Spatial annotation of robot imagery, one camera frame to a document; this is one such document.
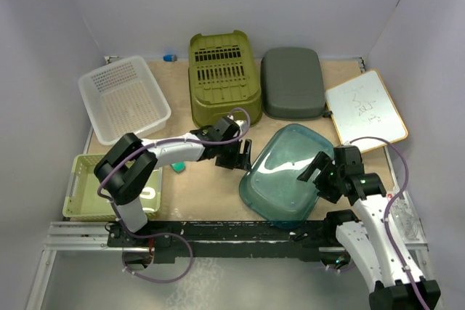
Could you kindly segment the grey plastic tray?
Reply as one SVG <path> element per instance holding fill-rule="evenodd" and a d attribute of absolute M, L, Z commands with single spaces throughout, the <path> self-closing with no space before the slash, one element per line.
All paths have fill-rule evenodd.
<path fill-rule="evenodd" d="M 288 121 L 323 116 L 325 89 L 316 51 L 296 46 L 269 49 L 261 61 L 260 78 L 267 116 Z"/>

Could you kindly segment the white perforated plastic basket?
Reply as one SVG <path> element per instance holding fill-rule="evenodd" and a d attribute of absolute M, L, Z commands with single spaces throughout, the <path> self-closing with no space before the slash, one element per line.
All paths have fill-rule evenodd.
<path fill-rule="evenodd" d="M 78 87 L 100 144 L 111 146 L 124 134 L 139 138 L 162 130 L 171 108 L 141 56 L 117 60 L 78 80 Z"/>

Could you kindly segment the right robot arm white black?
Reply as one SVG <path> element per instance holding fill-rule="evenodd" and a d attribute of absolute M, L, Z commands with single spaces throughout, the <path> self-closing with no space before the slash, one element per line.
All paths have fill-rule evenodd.
<path fill-rule="evenodd" d="M 392 222 L 394 200 L 378 174 L 365 172 L 356 146 L 335 147 L 333 155 L 319 152 L 297 179 L 311 181 L 328 202 L 348 199 L 349 210 L 327 213 L 323 237 L 348 252 L 366 282 L 371 309 L 435 308 L 440 286 L 413 260 Z"/>

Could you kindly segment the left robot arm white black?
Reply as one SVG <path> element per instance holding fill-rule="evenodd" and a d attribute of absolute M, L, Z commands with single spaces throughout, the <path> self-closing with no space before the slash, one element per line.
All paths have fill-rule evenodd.
<path fill-rule="evenodd" d="M 133 246 L 144 245 L 150 236 L 140 194 L 152 172 L 181 162 L 215 160 L 227 169 L 251 169 L 251 140 L 244 140 L 249 121 L 232 116 L 220 118 L 181 136 L 159 140 L 140 139 L 133 133 L 123 135 L 94 167 L 100 183 L 97 195 L 111 204 L 125 227 L 124 238 Z"/>

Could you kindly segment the blue transparent basket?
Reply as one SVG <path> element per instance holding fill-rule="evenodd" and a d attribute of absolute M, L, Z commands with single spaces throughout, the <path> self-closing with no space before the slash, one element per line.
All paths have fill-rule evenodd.
<path fill-rule="evenodd" d="M 315 185 L 298 176 L 320 151 L 333 156 L 333 145 L 319 133 L 296 123 L 281 128 L 241 179 L 241 200 L 278 228 L 298 227 L 318 201 Z"/>

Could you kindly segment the light green plastic tray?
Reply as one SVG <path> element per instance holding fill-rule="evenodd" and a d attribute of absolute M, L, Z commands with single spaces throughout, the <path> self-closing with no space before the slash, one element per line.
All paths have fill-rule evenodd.
<path fill-rule="evenodd" d="M 62 209 L 64 217 L 74 221 L 113 221 L 116 218 L 107 200 L 97 195 L 100 183 L 94 175 L 94 167 L 102 158 L 102 154 L 83 154 L 74 159 Z M 162 182 L 163 171 L 154 170 L 140 194 L 142 209 L 149 219 L 154 219 L 161 208 Z"/>

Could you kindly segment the large olive green basket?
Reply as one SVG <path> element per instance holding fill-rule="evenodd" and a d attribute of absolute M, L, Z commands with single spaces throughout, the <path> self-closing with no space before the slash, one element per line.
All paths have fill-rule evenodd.
<path fill-rule="evenodd" d="M 260 121 L 259 70 L 243 31 L 193 36 L 188 60 L 190 106 L 196 126 L 213 125 L 236 107 L 249 114 L 252 126 Z"/>

